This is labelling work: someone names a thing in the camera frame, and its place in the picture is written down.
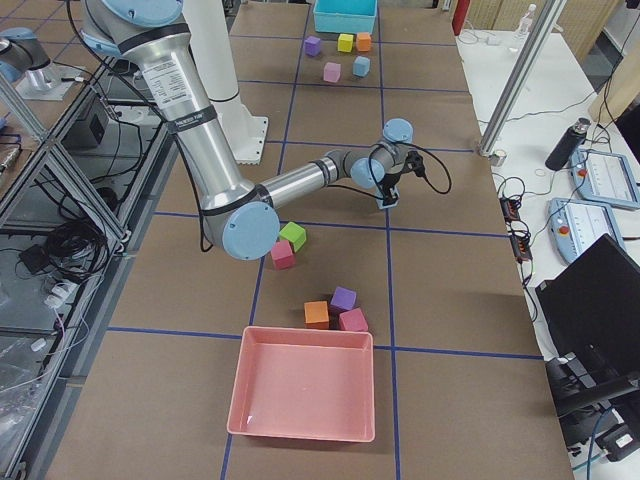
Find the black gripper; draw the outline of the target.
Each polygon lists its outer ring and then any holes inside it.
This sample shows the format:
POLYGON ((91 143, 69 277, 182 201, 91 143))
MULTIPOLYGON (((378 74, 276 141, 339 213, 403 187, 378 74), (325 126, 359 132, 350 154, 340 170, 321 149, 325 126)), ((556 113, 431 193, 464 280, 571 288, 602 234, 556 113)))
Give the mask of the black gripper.
POLYGON ((382 180, 378 183, 378 189, 381 194, 382 201, 398 201, 399 193, 396 185, 399 183, 399 174, 385 174, 382 180))

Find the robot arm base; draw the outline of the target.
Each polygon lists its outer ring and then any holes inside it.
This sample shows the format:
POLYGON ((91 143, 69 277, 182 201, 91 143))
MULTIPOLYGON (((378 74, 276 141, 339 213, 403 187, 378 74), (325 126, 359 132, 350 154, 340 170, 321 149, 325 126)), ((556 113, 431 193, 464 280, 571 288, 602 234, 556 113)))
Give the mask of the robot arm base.
POLYGON ((26 27, 1 32, 1 76, 26 100, 62 101, 71 88, 35 33, 26 27))

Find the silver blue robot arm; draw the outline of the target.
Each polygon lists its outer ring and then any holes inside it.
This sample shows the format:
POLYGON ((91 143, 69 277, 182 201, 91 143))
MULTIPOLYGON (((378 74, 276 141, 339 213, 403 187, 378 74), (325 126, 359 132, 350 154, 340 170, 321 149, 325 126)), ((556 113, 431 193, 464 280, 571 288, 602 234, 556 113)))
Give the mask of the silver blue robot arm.
POLYGON ((276 244, 277 208, 350 178, 376 188, 384 205, 398 200, 396 184, 415 172, 418 153, 407 143, 403 119, 389 121, 383 137, 363 150, 333 150, 290 172, 254 184, 244 178, 218 113, 189 52, 191 32, 180 1, 85 1, 80 36, 87 47, 124 58, 142 73, 199 190, 205 238, 239 260, 265 256, 276 244))

